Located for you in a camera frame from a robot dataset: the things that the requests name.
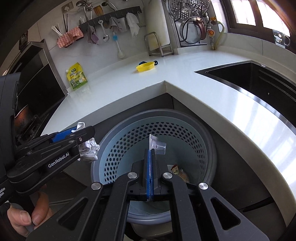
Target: pink textured cloth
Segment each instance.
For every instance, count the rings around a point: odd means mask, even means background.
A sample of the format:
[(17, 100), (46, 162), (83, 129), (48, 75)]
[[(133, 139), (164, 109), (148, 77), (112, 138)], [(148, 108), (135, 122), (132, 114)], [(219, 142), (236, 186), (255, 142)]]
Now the pink textured cloth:
[(57, 39), (57, 45), (62, 48), (62, 47), (67, 47), (73, 42), (75, 42), (77, 39), (80, 39), (83, 37), (83, 32), (80, 30), (80, 28), (77, 26), (61, 37)]

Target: white countertop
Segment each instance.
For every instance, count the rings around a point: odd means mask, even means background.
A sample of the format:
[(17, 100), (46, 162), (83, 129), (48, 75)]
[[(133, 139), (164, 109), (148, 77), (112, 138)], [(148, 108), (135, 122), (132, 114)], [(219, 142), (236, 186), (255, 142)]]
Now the white countertop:
[[(255, 60), (295, 81), (293, 70), (263, 56), (244, 56), (241, 52), (236, 55), (211, 50), (164, 58), (145, 54), (120, 61), (91, 76), (85, 73), (89, 83), (66, 97), (43, 134), (62, 131), (78, 121), (95, 125), (169, 93), (209, 124), (249, 164), (288, 225), (296, 212), (296, 135), (245, 94), (194, 72)], [(159, 63), (153, 70), (136, 71), (139, 62), (153, 60)]]

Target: white cutting board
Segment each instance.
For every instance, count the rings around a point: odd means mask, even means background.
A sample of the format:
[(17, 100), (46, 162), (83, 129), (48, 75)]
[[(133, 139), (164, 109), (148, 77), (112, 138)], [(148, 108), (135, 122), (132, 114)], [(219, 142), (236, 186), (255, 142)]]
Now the white cutting board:
[[(161, 0), (151, 0), (144, 9), (144, 15), (147, 33), (155, 32), (161, 46), (169, 44), (170, 38)], [(148, 41), (150, 50), (158, 48), (155, 35), (150, 35)]]

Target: glass mug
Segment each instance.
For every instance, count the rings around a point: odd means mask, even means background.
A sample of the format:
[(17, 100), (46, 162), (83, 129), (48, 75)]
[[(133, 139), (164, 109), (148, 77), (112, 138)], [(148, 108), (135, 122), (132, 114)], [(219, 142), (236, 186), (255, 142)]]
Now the glass mug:
[(274, 34), (274, 42), (276, 45), (281, 46), (282, 48), (290, 46), (291, 40), (287, 35), (274, 29), (272, 30), (272, 32)]

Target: window frame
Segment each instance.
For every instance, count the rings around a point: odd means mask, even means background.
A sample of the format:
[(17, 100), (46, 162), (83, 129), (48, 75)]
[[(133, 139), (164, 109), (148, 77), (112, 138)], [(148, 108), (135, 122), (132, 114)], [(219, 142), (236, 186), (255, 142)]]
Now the window frame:
[[(224, 11), (226, 23), (228, 26), (228, 32), (234, 33), (234, 34), (247, 35), (247, 36), (259, 38), (259, 39), (274, 43), (274, 36), (273, 36), (272, 29), (266, 28), (263, 26), (262, 16), (261, 16), (257, 1), (256, 0), (248, 0), (248, 1), (250, 2), (251, 8), (254, 14), (256, 26), (237, 23), (235, 18), (235, 13), (231, 4), (231, 0), (221, 0), (222, 9)], [(293, 41), (293, 39), (296, 39), (296, 36), (293, 36), (293, 32), (291, 31), (291, 29), (289, 29), (289, 31), (291, 35), (290, 36), (291, 44), (288, 47), (286, 46), (286, 49), (296, 54), (296, 43)]]

